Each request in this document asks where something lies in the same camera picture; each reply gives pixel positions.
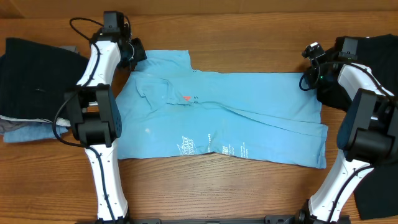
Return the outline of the light blue printed t-shirt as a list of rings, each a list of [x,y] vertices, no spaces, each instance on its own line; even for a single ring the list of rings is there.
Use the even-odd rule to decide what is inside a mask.
[[[116,102],[120,159],[208,153],[323,169],[328,128],[300,73],[195,70],[186,50],[150,50]]]

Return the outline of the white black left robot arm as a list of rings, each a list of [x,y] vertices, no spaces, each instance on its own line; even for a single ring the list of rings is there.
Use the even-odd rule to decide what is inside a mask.
[[[132,38],[129,19],[106,11],[104,22],[90,37],[91,55],[76,87],[65,93],[65,107],[78,146],[89,159],[98,202],[96,223],[129,223],[117,158],[122,119],[111,84],[118,68],[131,69],[145,60],[138,38]]]

